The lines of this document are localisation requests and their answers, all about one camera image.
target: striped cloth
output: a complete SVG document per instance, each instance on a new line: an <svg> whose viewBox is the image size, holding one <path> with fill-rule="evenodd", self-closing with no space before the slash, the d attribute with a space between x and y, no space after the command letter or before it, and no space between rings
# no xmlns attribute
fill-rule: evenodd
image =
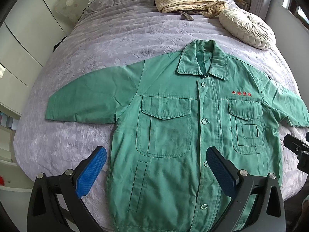
<svg viewBox="0 0 309 232"><path fill-rule="evenodd" d="M207 18L216 17L228 4L222 0L154 0L158 11L168 13L171 11L201 14Z"/></svg>

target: white wall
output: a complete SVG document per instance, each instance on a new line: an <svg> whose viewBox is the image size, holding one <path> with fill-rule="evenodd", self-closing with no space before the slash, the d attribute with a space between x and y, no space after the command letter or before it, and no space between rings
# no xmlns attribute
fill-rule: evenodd
<svg viewBox="0 0 309 232"><path fill-rule="evenodd" d="M273 29L277 47L287 61L300 95L309 108L309 31L286 8L271 0L265 22Z"/></svg>

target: book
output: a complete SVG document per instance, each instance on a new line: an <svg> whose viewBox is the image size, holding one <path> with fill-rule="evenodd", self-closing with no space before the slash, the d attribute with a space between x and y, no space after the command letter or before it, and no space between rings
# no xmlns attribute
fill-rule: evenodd
<svg viewBox="0 0 309 232"><path fill-rule="evenodd" d="M13 118L12 117L8 117L7 118L6 128L12 129L12 124L13 124Z"/></svg>
<svg viewBox="0 0 309 232"><path fill-rule="evenodd" d="M17 130L17 126L18 126L19 121L17 119L13 119L13 123L12 123L12 130Z"/></svg>
<svg viewBox="0 0 309 232"><path fill-rule="evenodd" d="M6 125L7 125L7 115L4 114L4 113L2 113L2 118L1 118L0 124L1 124L2 126L4 126L4 127L6 127Z"/></svg>

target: window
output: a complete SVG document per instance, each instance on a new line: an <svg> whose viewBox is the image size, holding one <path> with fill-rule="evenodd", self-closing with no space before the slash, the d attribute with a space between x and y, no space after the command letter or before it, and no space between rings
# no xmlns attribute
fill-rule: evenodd
<svg viewBox="0 0 309 232"><path fill-rule="evenodd" d="M309 20L295 0L284 0L283 7L289 10L309 30Z"/></svg>

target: gray comforter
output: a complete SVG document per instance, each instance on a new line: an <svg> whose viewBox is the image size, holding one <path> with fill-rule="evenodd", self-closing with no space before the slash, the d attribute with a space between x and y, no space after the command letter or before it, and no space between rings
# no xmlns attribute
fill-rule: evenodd
<svg viewBox="0 0 309 232"><path fill-rule="evenodd" d="M236 7L233 0L225 0ZM95 0L73 32L55 50L35 82L14 139L18 164L33 180L39 172L58 175L75 168L97 145L110 149L114 125L46 121L48 98L59 88L95 69L124 66L167 52L181 50L194 39L214 39L227 53L266 72L296 93L292 73L277 48L255 49L234 38L218 19L193 15L186 21L175 13L159 13L153 0ZM304 139L307 129L280 126L280 137L292 133ZM283 198L295 195L306 174L297 159L283 150ZM83 197L98 223L111 228L105 196L108 163L90 193Z"/></svg>

